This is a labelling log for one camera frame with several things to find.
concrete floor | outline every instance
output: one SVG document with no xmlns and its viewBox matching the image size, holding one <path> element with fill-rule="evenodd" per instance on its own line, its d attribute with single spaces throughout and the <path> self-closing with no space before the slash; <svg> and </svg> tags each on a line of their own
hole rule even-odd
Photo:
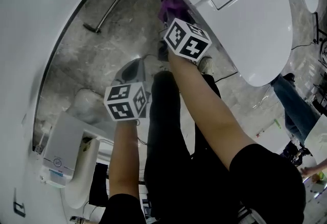
<svg viewBox="0 0 327 224">
<path fill-rule="evenodd" d="M 35 139 L 40 136 L 41 125 L 54 124 L 61 111 L 74 101 L 80 89 L 87 88 L 104 95 L 116 72 L 127 62 L 155 54 L 162 24 L 157 18 L 160 0 L 121 0 L 102 26 L 101 34 L 94 34 L 83 27 L 86 22 L 95 26 L 114 0 L 88 0 L 69 26 L 52 60 L 38 106 Z M 293 19 L 293 47 L 309 44 L 315 38 L 314 16 L 304 8 L 300 0 L 290 0 Z M 320 25 L 326 29 L 325 10 L 327 0 L 320 0 L 317 12 Z M 315 92 L 314 83 L 321 80 L 324 70 L 318 62 L 320 46 L 310 45 L 292 51 L 283 74 L 293 72 L 296 86 L 303 98 Z M 233 73 L 233 65 L 220 47 L 212 47 L 208 53 L 215 61 L 215 79 Z M 151 87 L 153 75 L 162 63 L 154 57 L 146 59 L 147 86 Z M 252 138 L 269 127 L 284 109 L 268 86 L 252 87 L 236 74 L 217 83 L 222 99 Z M 261 107 L 259 103 L 265 97 Z M 141 120 L 138 127 L 140 139 L 147 141 L 149 120 Z M 194 151 L 194 122 L 184 103 L 181 108 L 182 132 L 190 153 Z M 146 146 L 139 145 L 140 174 L 146 161 Z"/>
</svg>

white box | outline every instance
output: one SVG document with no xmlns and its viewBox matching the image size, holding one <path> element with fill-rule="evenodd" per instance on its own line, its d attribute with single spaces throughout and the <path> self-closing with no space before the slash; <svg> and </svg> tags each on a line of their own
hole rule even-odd
<svg viewBox="0 0 327 224">
<path fill-rule="evenodd" d="M 206 31 L 175 18 L 165 37 L 169 48 L 176 54 L 199 61 L 212 45 Z"/>
<path fill-rule="evenodd" d="M 104 105 L 114 121 L 138 119 L 146 104 L 143 83 L 108 87 L 104 96 Z"/>
</svg>

